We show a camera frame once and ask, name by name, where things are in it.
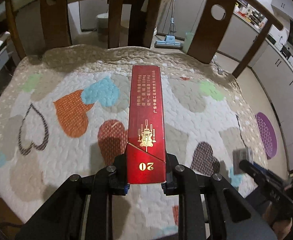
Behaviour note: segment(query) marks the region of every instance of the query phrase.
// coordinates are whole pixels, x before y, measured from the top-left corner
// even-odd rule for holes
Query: gold lantern logo
[[[139,129],[138,135],[138,142],[140,142],[141,147],[146,147],[146,151],[148,151],[148,147],[152,147],[153,143],[156,142],[156,131],[152,129],[152,124],[150,125],[150,129],[148,128],[148,120],[145,120],[145,128],[143,128],[143,125],[141,125],[141,129]]]

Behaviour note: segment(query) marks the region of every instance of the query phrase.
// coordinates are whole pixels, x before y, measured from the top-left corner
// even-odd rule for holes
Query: heart-patterned quilt
[[[233,174],[232,151],[245,143],[255,162],[267,160],[231,74],[181,53],[76,45],[24,58],[0,98],[0,195],[22,221],[70,175],[95,174],[124,152],[138,64],[161,68],[167,152],[196,173],[221,173],[243,196],[254,189],[249,176]],[[132,185],[113,206],[115,239],[177,232],[178,197],[160,185]]]

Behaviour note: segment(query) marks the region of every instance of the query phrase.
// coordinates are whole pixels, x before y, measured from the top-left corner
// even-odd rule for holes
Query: number 20
[[[140,165],[139,165],[139,169],[140,169],[141,171],[144,171],[146,168],[147,168],[149,171],[153,170],[153,169],[154,169],[154,167],[153,167],[153,163],[147,163],[147,165],[145,165],[145,163],[140,163]]]

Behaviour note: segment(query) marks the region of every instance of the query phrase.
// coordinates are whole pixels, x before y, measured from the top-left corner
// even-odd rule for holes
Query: cigarette pack
[[[158,66],[133,66],[126,154],[128,183],[165,182],[165,131]]]

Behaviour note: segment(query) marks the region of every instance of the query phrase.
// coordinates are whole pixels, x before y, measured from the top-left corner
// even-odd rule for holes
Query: purple basket
[[[277,137],[274,128],[265,114],[258,112],[255,115],[258,123],[258,128],[261,135],[264,150],[267,154],[267,159],[273,158],[277,153]]]

